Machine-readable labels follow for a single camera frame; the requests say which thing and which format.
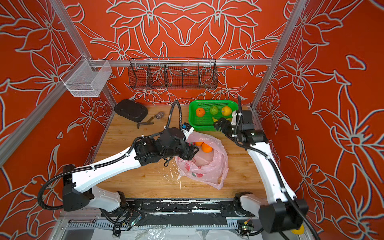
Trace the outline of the green round fruit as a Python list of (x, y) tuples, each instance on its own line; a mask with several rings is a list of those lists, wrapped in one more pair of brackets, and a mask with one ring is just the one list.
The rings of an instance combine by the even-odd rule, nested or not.
[(212, 115), (212, 116), (215, 116), (215, 115), (217, 115), (219, 113), (219, 108), (217, 107), (217, 106), (212, 106), (211, 108), (210, 108), (210, 114)]

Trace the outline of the pink plastic bag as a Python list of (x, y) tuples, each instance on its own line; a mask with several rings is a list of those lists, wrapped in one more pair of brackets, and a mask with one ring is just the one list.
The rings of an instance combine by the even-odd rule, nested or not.
[(194, 181), (208, 184), (218, 190), (224, 186), (224, 181), (229, 172), (227, 151), (221, 140), (207, 134), (193, 132), (187, 139), (188, 143), (203, 143), (213, 150), (209, 153), (199, 146), (199, 152), (191, 161), (175, 157), (179, 168), (179, 177), (188, 177)]

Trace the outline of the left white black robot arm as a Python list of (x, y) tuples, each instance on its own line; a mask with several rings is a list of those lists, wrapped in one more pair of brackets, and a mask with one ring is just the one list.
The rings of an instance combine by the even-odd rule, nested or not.
[[(37, 196), (39, 206), (44, 210), (66, 212), (84, 207), (99, 208), (107, 212), (126, 208), (126, 198), (122, 192), (109, 192), (98, 188), (97, 185), (123, 172), (158, 163), (160, 160), (165, 161), (165, 167), (175, 157), (191, 161), (198, 153), (199, 148), (187, 142), (193, 127), (187, 123), (179, 123), (177, 128), (171, 128), (171, 119), (168, 118), (161, 132), (139, 136), (133, 140), (130, 147), (109, 158), (79, 168), (66, 165), (61, 174), (42, 185)], [(44, 193), (59, 179), (64, 183), (63, 204), (49, 206), (44, 202)]]

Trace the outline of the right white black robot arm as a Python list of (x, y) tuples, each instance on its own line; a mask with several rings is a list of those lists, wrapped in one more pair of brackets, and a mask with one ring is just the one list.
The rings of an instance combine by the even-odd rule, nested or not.
[(263, 130), (257, 130), (254, 125), (253, 113), (239, 107), (233, 113), (232, 121), (220, 118), (213, 126), (248, 152), (265, 187), (267, 199), (264, 202), (250, 193), (239, 194), (236, 200), (240, 210), (259, 218), (263, 230), (268, 234), (279, 233), (287, 239), (285, 231), (304, 229), (310, 231), (314, 240), (318, 240), (319, 234), (307, 219), (307, 202), (298, 199), (284, 179), (268, 138)]

